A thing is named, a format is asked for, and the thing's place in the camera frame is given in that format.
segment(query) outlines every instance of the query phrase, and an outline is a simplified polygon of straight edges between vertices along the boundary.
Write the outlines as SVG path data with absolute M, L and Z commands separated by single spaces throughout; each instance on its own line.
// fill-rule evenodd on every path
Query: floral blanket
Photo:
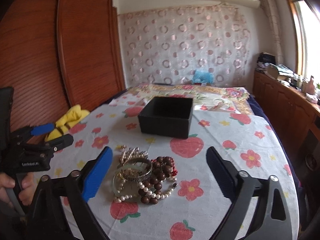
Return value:
M 209 239 L 225 216 L 231 201 L 225 198 L 206 162 L 206 152 L 214 146 L 221 157 L 238 171 L 267 179 L 279 178 L 292 222 L 292 239 L 297 239 L 299 212 L 292 174 L 284 152 L 271 127 L 262 117 L 246 114 L 193 111 L 189 138 L 142 134 L 137 115 L 142 106 L 103 105 L 69 130 L 73 145 L 56 152 L 51 169 L 39 172 L 51 178 L 67 176 L 95 159 L 105 146 L 113 150 L 113 163 L 90 206 L 97 221 L 111 240 L 197 240 Z M 111 180 L 119 164 L 121 145 L 148 151 L 150 159 L 174 158 L 178 186 L 157 205 L 135 202 L 115 203 Z M 171 183 L 164 181 L 163 189 Z M 124 194 L 134 194 L 136 184 L 127 182 Z M 75 237 L 83 239 L 72 216 L 68 199 L 64 211 Z M 257 199 L 253 198 L 236 239 L 249 228 Z
M 253 114 L 245 88 L 217 88 L 210 86 L 180 85 L 163 86 L 142 84 L 128 89 L 120 98 L 114 99 L 111 106 L 133 106 L 147 104 L 153 97 L 190 97 L 194 110 Z

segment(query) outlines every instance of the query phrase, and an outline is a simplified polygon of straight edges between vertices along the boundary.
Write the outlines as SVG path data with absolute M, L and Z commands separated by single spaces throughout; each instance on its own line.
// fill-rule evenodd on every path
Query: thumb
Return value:
M 1 172 L 0 173 L 0 188 L 8 187 L 13 188 L 15 186 L 15 181 L 13 178 L 10 178 L 7 174 Z

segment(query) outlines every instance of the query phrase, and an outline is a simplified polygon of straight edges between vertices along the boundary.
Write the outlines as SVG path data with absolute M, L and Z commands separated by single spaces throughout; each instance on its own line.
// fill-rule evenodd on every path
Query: wooden window frame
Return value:
M 301 26 L 299 22 L 299 17 L 297 13 L 297 9 L 292 0 L 287 0 L 289 8 L 292 12 L 292 22 L 295 27 L 295 40 L 296 40 L 296 66 L 295 66 L 295 73 L 298 75 L 304 74 L 303 69 L 303 61 L 304 61 L 304 53 L 303 53 L 303 38 L 301 32 Z

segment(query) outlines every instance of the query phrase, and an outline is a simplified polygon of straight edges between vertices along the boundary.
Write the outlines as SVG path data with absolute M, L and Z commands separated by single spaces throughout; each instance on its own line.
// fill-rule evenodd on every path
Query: wooden wardrobe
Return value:
M 124 89 L 112 0 L 14 0 L 0 22 L 0 87 L 15 88 L 11 130 L 92 111 Z

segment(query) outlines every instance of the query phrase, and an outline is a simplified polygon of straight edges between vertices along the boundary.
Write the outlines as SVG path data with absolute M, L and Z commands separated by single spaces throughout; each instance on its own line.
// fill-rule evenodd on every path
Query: patterned curtain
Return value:
M 261 4 L 270 22 L 271 32 L 274 42 L 276 44 L 276 62 L 283 63 L 283 53 L 281 48 L 281 28 L 278 8 L 275 0 L 262 0 Z
M 188 84 L 195 70 L 214 86 L 244 85 L 250 31 L 236 7 L 185 6 L 119 16 L 128 85 Z

